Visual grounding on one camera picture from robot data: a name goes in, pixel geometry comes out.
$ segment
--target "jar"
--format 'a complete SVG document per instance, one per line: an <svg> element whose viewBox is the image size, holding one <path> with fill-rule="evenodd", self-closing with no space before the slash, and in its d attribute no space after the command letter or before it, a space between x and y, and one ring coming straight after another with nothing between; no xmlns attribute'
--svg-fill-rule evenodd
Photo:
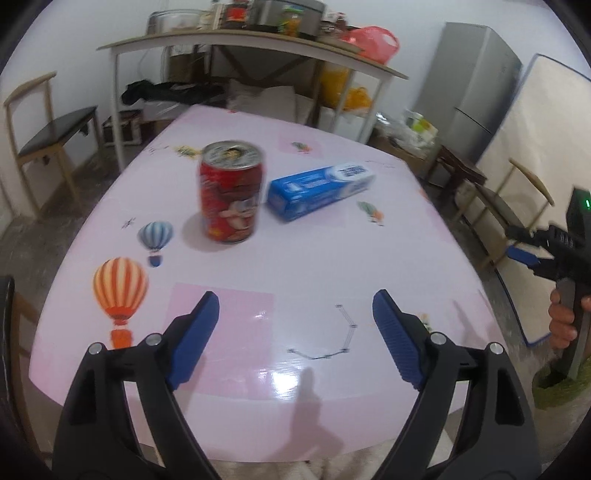
<svg viewBox="0 0 591 480"><path fill-rule="evenodd" d="M335 21L335 36L337 38L342 37L347 33L347 15L343 12L339 12L336 15Z"/></svg>
<svg viewBox="0 0 591 480"><path fill-rule="evenodd" d="M222 28L244 28L247 12L248 0L233 0L226 6Z"/></svg>
<svg viewBox="0 0 591 480"><path fill-rule="evenodd" d="M281 23L277 30L282 35L297 37L300 31L301 19L304 16L304 9L289 5L283 8Z"/></svg>

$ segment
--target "refrigerator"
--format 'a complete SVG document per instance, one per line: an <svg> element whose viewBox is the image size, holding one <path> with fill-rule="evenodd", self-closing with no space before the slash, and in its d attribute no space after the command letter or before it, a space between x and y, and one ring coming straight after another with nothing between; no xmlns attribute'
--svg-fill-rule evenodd
<svg viewBox="0 0 591 480"><path fill-rule="evenodd" d="M475 164L511 105L521 66L490 27L447 23L414 111L439 129L443 145Z"/></svg>

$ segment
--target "hand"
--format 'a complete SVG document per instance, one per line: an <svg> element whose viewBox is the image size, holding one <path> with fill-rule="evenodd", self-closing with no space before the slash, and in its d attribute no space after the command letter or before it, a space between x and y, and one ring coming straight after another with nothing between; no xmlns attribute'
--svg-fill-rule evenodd
<svg viewBox="0 0 591 480"><path fill-rule="evenodd" d="M577 330L572 326L574 322L574 312L564 305L560 304L560 293L554 290L550 294L552 305L548 309L552 321L550 322L550 345L555 349L564 349L570 345L570 342L577 338ZM583 310L591 312L591 297L585 297L581 300ZM585 357L591 355L591 337L587 341Z"/></svg>

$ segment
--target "finger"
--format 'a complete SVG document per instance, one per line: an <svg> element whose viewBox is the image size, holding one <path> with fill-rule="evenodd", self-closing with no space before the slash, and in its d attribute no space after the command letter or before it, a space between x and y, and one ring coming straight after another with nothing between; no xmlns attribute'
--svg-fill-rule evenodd
<svg viewBox="0 0 591 480"><path fill-rule="evenodd" d="M552 302L552 305L558 305L560 303L560 292L558 290L552 291L550 294L550 301Z"/></svg>
<svg viewBox="0 0 591 480"><path fill-rule="evenodd" d="M554 335L552 335L550 337L550 346L553 349L560 349L560 350L564 350L565 348L568 348L570 345L570 342L568 340L564 340L562 338L558 338Z"/></svg>
<svg viewBox="0 0 591 480"><path fill-rule="evenodd" d="M560 322L550 322L550 333L568 342L572 342L577 338L577 330L573 326Z"/></svg>
<svg viewBox="0 0 591 480"><path fill-rule="evenodd" d="M548 314L552 317L552 320L556 320L560 323L574 322L574 312L564 305L550 305Z"/></svg>
<svg viewBox="0 0 591 480"><path fill-rule="evenodd" d="M591 312L591 296L583 297L583 300L581 300L581 305L583 306L583 310Z"/></svg>

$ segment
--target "pink tablecloth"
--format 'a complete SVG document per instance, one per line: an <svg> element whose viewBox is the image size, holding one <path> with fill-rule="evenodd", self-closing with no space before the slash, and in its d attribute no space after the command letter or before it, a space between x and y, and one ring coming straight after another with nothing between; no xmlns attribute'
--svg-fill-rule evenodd
<svg viewBox="0 0 591 480"><path fill-rule="evenodd" d="M193 150L229 139L260 146L267 180L360 161L376 181L287 224L261 206L253 237L216 244L201 229ZM382 212L382 225L358 202ZM157 220L170 222L174 235L153 268L137 234ZM111 344L113 323L92 280L116 257L136 261L149 279L129 321L134 342L162 332L206 290L220 298L217 328L193 378L176 392L212 459L312 459L398 435L416 392L400 378L372 319L381 288L457 343L502 341L476 273L406 164L273 119L194 106L100 201L60 267L35 337L30 377L58 403L86 348ZM128 397L139 440L151 443L133 385Z"/></svg>

